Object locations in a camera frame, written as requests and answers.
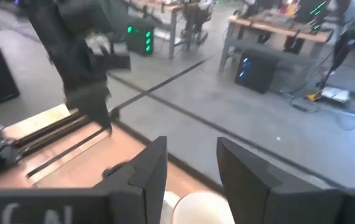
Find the monitor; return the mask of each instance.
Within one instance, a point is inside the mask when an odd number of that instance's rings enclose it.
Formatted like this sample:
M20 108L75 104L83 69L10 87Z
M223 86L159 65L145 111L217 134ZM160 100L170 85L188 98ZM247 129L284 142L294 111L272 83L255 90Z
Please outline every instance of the monitor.
M316 17L324 18L327 15L327 1L324 0L302 0L300 8L295 14L295 21L306 24Z
M281 7L282 0L256 0L256 5L262 9L272 9L273 6Z

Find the yellow object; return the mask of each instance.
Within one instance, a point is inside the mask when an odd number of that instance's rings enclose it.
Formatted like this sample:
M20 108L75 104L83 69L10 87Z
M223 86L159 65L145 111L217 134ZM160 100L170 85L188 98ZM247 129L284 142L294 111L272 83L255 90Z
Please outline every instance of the yellow object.
M311 102L316 101L320 96L319 93L320 93L320 91L318 91L317 93L309 94L306 96L306 99L308 99Z
M297 4L289 4L287 6L286 14L289 16L293 16L298 10L298 5Z

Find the wooden table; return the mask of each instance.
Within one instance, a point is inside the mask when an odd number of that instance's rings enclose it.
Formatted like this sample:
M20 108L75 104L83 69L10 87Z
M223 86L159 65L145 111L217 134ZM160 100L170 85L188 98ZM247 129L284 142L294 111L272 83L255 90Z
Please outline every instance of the wooden table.
M309 34L304 32L297 33L297 30L276 27L262 21L252 22L250 19L241 19L237 16L230 16L228 18L228 22L229 26L227 28L224 48L219 64L220 72L223 71L226 64L226 60L231 56L230 47L235 47L236 49L242 50L254 49L259 52L273 55L277 58L280 58L281 60L302 65L304 66L302 72L307 73L308 69L314 64L316 59L319 57L323 45L331 38L333 34L333 32L318 32L317 34ZM248 27L255 30L267 31L274 34L282 34L290 37L297 36L298 38L314 42L314 46L309 55L297 55L288 52L282 52L281 50L272 49L263 44L259 44L256 41L238 39L233 37L234 29L240 26Z
M163 11L168 11L171 13L171 21L167 26L158 27L160 29L165 30L166 32L156 30L154 32L155 36L166 40L169 42L169 50L168 50L168 58L172 59L174 57L174 50L175 47L180 46L182 44L186 45L186 50L190 50L191 42L192 42L192 35L193 35L193 27L189 26L189 30L187 31L187 37L183 40L179 37L176 37L176 25L178 24L178 13L182 12L184 9L183 4L178 5L164 5L161 1L149 1L149 0L141 0L138 1L138 4L142 6L148 6L152 9L159 9ZM188 7L197 7L198 3L188 4Z
M60 105L14 124L4 131L10 137L22 138L68 115L70 114L65 105ZM0 175L0 188L91 187L101 181L104 169L135 157L146 147L114 126L111 136L106 132L101 133L32 177L26 177L31 170L99 129L99 126L91 123L24 158L18 166ZM198 190L207 190L207 187L168 162L166 190L182 197Z

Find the green led light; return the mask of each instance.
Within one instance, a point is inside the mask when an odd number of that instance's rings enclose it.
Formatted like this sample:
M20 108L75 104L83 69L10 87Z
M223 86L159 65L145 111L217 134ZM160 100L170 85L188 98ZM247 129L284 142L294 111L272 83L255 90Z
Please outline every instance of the green led light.
M324 4L326 4L326 2L321 3L316 9L314 9L313 11L310 12L310 14L315 13L318 9L320 9L321 6L324 6Z

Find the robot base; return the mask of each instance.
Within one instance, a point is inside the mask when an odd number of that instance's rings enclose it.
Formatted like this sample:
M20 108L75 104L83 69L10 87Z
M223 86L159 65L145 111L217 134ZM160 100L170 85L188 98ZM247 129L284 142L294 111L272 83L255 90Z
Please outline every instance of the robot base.
M0 174L16 165L21 158L11 143L0 139Z

